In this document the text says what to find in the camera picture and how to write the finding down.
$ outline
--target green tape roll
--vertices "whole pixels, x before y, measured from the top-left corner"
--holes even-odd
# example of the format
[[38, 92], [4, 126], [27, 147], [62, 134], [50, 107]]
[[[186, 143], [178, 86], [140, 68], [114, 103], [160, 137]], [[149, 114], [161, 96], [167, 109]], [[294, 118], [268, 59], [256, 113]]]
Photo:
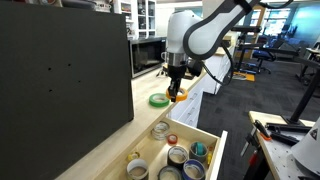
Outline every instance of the green tape roll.
[[149, 97], [149, 104], [153, 107], [165, 107], [169, 102], [169, 99], [163, 93], [152, 94]]

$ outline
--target black chair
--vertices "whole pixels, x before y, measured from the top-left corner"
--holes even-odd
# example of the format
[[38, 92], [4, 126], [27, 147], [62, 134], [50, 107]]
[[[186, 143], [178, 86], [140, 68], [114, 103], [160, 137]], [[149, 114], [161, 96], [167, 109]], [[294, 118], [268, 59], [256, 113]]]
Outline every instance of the black chair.
[[[282, 40], [275, 40], [275, 42], [272, 44], [270, 48], [279, 49], [282, 44], [283, 44]], [[264, 71], [268, 71], [268, 73], [271, 74], [271, 70], [266, 67], [263, 67], [262, 63], [263, 61], [271, 61], [271, 62], [275, 61], [277, 59], [276, 54], [270, 53], [268, 51], [254, 50], [252, 53], [252, 57], [257, 58], [257, 61], [259, 62], [259, 64], [257, 65], [257, 64], [249, 63], [248, 66], [250, 69], [257, 69], [257, 73], [260, 73], [261, 70], [264, 70]]]

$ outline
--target gray carpet floor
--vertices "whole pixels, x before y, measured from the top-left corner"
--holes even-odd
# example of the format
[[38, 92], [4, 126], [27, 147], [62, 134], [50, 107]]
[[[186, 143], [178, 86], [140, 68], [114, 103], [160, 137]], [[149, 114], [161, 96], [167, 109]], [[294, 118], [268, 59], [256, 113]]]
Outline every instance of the gray carpet floor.
[[[255, 82], [233, 80], [221, 87], [217, 95], [203, 95], [198, 128], [219, 136], [223, 130], [228, 131], [218, 179], [242, 179], [248, 168], [253, 147], [244, 157], [240, 157], [240, 152], [252, 129], [249, 111], [291, 116], [307, 88], [295, 78], [300, 64], [275, 61], [264, 65], [271, 69], [271, 74], [257, 74]], [[320, 99], [311, 98], [300, 118], [316, 121], [319, 107]]]

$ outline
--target workbench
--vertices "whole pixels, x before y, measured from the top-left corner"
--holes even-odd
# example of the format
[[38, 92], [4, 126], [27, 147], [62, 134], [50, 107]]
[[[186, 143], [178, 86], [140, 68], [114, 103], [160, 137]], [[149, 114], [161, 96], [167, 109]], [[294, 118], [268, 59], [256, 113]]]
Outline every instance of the workbench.
[[[250, 111], [249, 117], [250, 117], [251, 123], [254, 123], [255, 120], [259, 120], [263, 126], [265, 126], [266, 123], [286, 124], [286, 122], [282, 119], [281, 116], [273, 115], [273, 114]], [[309, 126], [309, 127], [312, 127], [315, 124], [315, 122], [311, 122], [307, 120], [301, 120], [301, 122], [305, 126]], [[305, 170], [305, 168], [302, 167], [302, 165], [294, 159], [291, 153], [290, 146], [275, 140], [266, 141], [258, 132], [256, 133], [256, 135], [258, 137], [261, 150], [263, 151], [262, 154], [264, 155], [264, 156], [260, 156], [260, 160], [263, 161], [262, 158], [265, 158], [267, 165], [263, 163], [255, 164], [254, 166], [260, 165], [260, 167], [251, 167], [252, 169], [254, 169], [254, 171], [250, 171], [250, 172], [249, 172], [249, 169], [250, 169], [249, 167], [246, 174], [247, 179], [251, 179], [252, 177], [254, 177], [254, 173], [259, 171], [260, 173], [261, 172], [267, 173], [269, 169], [274, 179], [276, 180], [280, 180], [280, 179], [281, 180], [282, 179], [298, 180], [299, 179], [298, 176], [311, 176], [310, 172]], [[305, 134], [287, 132], [287, 134], [285, 135], [290, 135], [297, 138], [298, 140], [301, 140]]]
[[[224, 56], [226, 56], [225, 53], [219, 48], [213, 57], [223, 59]], [[226, 64], [219, 64], [215, 68], [219, 67], [226, 69]], [[159, 69], [132, 80], [134, 119], [104, 140], [57, 179], [126, 179], [127, 156], [134, 151], [138, 151], [141, 155], [140, 158], [149, 164], [149, 179], [157, 179], [159, 170], [166, 165], [166, 156], [170, 148], [166, 141], [156, 141], [151, 136], [151, 130], [160, 121], [170, 125], [170, 133], [178, 136], [177, 145], [187, 150], [190, 144], [195, 141], [213, 146], [210, 166], [205, 166], [206, 179], [217, 178], [227, 132], [218, 137], [167, 118], [168, 113], [179, 103], [170, 102], [168, 106], [163, 108], [149, 105], [149, 96], [154, 93], [164, 93], [171, 80], [169, 77], [156, 77], [158, 72]], [[183, 79], [181, 87], [191, 91], [200, 85], [199, 83], [207, 81], [206, 76], [208, 76], [206, 72], [203, 72], [192, 80]]]

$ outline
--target window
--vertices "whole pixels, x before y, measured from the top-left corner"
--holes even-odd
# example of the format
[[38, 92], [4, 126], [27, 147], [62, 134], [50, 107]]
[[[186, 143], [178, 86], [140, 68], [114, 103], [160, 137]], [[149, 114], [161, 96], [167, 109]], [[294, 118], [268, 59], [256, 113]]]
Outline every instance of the window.
[[265, 14], [263, 24], [265, 29], [263, 34], [276, 36], [281, 33], [290, 14], [290, 9], [268, 9]]

